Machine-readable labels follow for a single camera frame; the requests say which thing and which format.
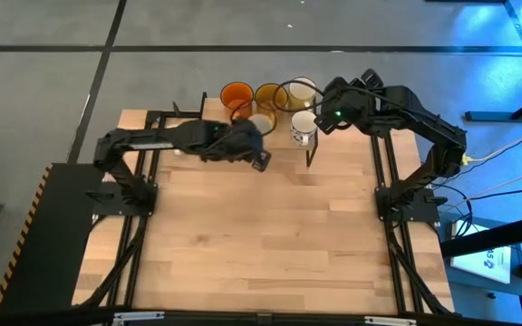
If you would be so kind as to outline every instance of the yellow and black hazard stripe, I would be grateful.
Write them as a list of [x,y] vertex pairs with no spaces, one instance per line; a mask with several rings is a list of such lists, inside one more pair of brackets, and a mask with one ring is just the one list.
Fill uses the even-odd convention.
[[24,227],[22,228],[22,231],[19,235],[19,239],[17,239],[17,244],[15,244],[14,252],[12,253],[11,260],[7,264],[7,268],[5,269],[4,274],[4,280],[0,284],[0,304],[4,300],[5,291],[7,290],[7,286],[9,285],[9,282],[11,280],[11,276],[14,273],[14,268],[17,265],[17,261],[19,260],[19,256],[22,253],[22,247],[25,243],[25,238],[29,234],[29,227],[34,221],[35,216],[35,210],[37,209],[37,206],[40,202],[40,198],[42,197],[42,193],[44,192],[45,182],[47,181],[47,177],[50,174],[50,170],[52,168],[46,167],[45,172],[42,175],[42,181],[40,181],[40,184],[37,188],[37,191],[35,192],[34,201],[32,201],[32,206],[27,213],[27,217],[25,218]]

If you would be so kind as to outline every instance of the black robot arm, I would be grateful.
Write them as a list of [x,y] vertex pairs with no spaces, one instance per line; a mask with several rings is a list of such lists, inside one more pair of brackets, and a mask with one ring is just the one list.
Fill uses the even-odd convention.
[[263,149],[263,137],[249,120],[233,125],[210,120],[191,120],[169,129],[115,129],[98,139],[93,164],[110,173],[121,186],[122,197],[131,205],[142,205],[149,191],[142,177],[135,177],[122,157],[142,149],[180,149],[203,161],[244,160],[264,171],[271,154]]
[[354,125],[366,135],[384,137],[391,129],[410,129],[433,143],[426,161],[409,177],[389,188],[388,206],[407,205],[414,194],[437,177],[459,173],[466,151],[466,132],[422,107],[404,86],[382,87],[375,72],[348,83],[335,78],[324,91],[324,104],[315,124],[325,134]]

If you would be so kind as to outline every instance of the black floor stripe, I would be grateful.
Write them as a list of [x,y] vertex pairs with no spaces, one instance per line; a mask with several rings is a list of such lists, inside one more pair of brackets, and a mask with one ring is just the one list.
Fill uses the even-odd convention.
[[89,53],[104,49],[104,45],[0,45],[0,53]]
[[304,53],[522,53],[522,46],[384,45],[115,45],[114,53],[304,52]]
[[102,80],[104,79],[104,74],[106,73],[106,67],[108,67],[108,61],[110,60],[110,51],[107,50],[114,45],[116,34],[120,28],[125,8],[126,0],[120,0],[118,7],[116,8],[116,14],[114,14],[114,20],[112,21],[110,32],[108,33],[108,38],[106,40],[106,51],[101,54],[98,68],[94,74],[92,86],[90,87],[90,92],[88,93],[88,100],[86,101],[86,105],[83,108],[82,118],[80,119],[80,124],[78,125],[78,129],[76,130],[76,134],[73,138],[73,143],[70,147],[67,163],[78,162],[78,157],[80,156],[80,151],[82,150],[83,141],[86,137],[90,120],[92,119],[94,106],[96,105],[96,100],[98,100],[98,93],[100,92],[100,87],[102,86]]

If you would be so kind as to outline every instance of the white mug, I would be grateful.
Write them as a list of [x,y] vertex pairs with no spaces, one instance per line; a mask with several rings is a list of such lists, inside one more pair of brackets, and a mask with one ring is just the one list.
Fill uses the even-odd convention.
[[291,138],[300,146],[307,146],[315,137],[317,126],[315,114],[309,110],[299,111],[291,118]]
[[271,119],[269,119],[265,114],[256,113],[249,117],[249,121],[253,122],[262,135],[266,135],[273,129],[273,121],[271,121]]

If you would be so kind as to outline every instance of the cup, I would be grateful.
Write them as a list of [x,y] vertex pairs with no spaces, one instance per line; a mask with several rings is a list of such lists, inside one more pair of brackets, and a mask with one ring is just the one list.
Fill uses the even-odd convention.
[[259,130],[259,132],[261,132],[261,134],[264,136],[273,131],[275,127],[275,120],[271,120],[269,117],[262,113],[256,113],[250,116],[249,121],[253,122],[255,127],[257,127],[257,130]]
[[[315,82],[306,77],[297,77],[294,81],[306,82],[315,87]],[[289,84],[289,110],[302,110],[313,104],[315,91],[300,83]]]
[[289,95],[285,88],[280,87],[275,83],[261,85],[255,92],[257,112],[265,114],[270,119],[273,119],[272,115],[275,116],[275,114],[278,113],[277,108],[285,110],[288,100]]
[[315,114],[309,110],[299,111],[291,118],[291,138],[299,146],[309,145],[315,138],[317,126]]
[[229,118],[247,119],[253,114],[253,89],[244,82],[231,82],[221,90],[221,102]]

